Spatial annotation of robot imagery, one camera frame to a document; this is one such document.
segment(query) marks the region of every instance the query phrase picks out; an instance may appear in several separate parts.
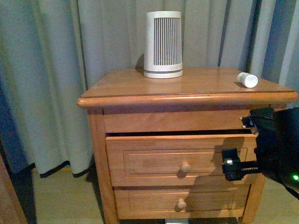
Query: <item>curtain fold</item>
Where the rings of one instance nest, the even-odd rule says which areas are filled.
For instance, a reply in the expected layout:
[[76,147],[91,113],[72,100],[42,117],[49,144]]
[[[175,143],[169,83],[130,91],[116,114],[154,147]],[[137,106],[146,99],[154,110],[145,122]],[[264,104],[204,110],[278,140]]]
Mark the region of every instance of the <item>curtain fold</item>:
[[142,68],[147,12],[182,13],[184,67],[235,67],[299,91],[298,4],[298,0],[2,1],[0,84],[25,159],[35,163],[40,174],[65,161],[74,174],[90,166],[88,120],[76,100],[109,71]]

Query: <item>wooden tabletop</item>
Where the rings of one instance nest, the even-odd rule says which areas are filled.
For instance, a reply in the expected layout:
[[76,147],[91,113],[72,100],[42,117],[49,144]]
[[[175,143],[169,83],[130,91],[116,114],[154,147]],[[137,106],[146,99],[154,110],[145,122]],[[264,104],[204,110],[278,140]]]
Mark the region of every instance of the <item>wooden tabletop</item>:
[[115,70],[78,100],[83,108],[122,105],[286,104],[298,98],[287,87],[259,79],[255,88],[237,81],[239,70],[227,67],[184,68],[177,78],[154,79],[133,69]]

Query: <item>open drawer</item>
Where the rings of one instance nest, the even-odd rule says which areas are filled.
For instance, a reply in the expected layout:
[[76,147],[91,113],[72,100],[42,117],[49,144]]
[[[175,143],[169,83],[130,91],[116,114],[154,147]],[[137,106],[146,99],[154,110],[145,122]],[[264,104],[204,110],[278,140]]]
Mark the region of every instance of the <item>open drawer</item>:
[[252,134],[107,137],[113,186],[234,185],[227,182],[221,151],[236,147],[241,161],[254,160]]

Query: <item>robotic arm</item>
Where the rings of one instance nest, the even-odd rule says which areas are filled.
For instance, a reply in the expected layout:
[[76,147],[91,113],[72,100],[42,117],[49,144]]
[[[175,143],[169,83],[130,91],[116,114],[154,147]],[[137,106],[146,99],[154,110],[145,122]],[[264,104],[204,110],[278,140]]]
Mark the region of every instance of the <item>robotic arm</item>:
[[299,200],[299,108],[275,112],[273,108],[250,111],[240,118],[256,138],[256,161],[241,162],[236,148],[222,151],[222,171],[228,181],[262,173],[282,184]]

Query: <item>white speaker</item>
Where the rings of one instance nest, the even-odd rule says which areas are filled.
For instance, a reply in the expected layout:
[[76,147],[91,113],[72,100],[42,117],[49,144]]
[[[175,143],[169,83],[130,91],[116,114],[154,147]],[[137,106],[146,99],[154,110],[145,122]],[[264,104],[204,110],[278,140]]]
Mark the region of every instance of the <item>white speaker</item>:
[[182,72],[181,13],[146,13],[144,76],[174,78]]

